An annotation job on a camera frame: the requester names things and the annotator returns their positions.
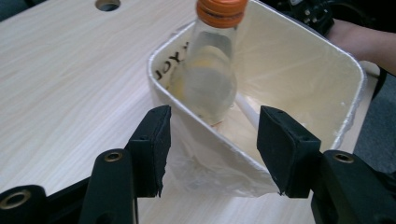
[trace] screw hole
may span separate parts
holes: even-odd
[[[27,189],[15,192],[8,195],[3,201],[0,202],[0,209],[8,210],[18,207],[26,203],[31,197],[31,193]]]
[[[110,152],[105,155],[105,161],[117,161],[122,158],[122,153],[120,152]]]
[[[354,161],[352,157],[350,157],[350,156],[348,156],[346,154],[341,154],[341,153],[335,154],[333,157],[336,160],[341,161],[341,162],[345,162],[345,163],[352,163]]]
[[[101,11],[114,11],[121,5],[120,0],[97,0],[95,6]]]

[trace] white box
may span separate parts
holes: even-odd
[[[151,55],[148,77],[158,105],[172,106],[168,170],[189,191],[258,197],[276,192],[260,153],[257,131],[235,105],[215,130],[167,90],[193,23],[181,28]],[[238,26],[235,75],[238,92],[259,112],[269,105],[289,113],[337,149],[351,126],[365,83],[360,65],[298,22],[256,1]]]

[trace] wooden table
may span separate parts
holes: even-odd
[[[0,190],[36,184],[47,195],[89,176],[103,151],[124,147],[154,107],[149,55],[192,21],[195,0],[49,0],[0,23]],[[343,150],[370,104],[369,77]],[[188,195],[165,175],[161,199],[139,199],[141,223],[314,223],[310,200]]]

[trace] table hole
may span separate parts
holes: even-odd
[[[96,0],[95,6],[101,11],[114,11],[121,5],[120,0]]]

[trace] person's hand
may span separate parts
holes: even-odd
[[[334,20],[334,26],[326,37],[358,61],[375,63],[396,74],[396,34]]]
[[[370,36],[368,29],[348,21],[334,20],[334,26],[327,38],[335,46],[350,53],[358,61],[368,60],[366,54],[370,51]]]

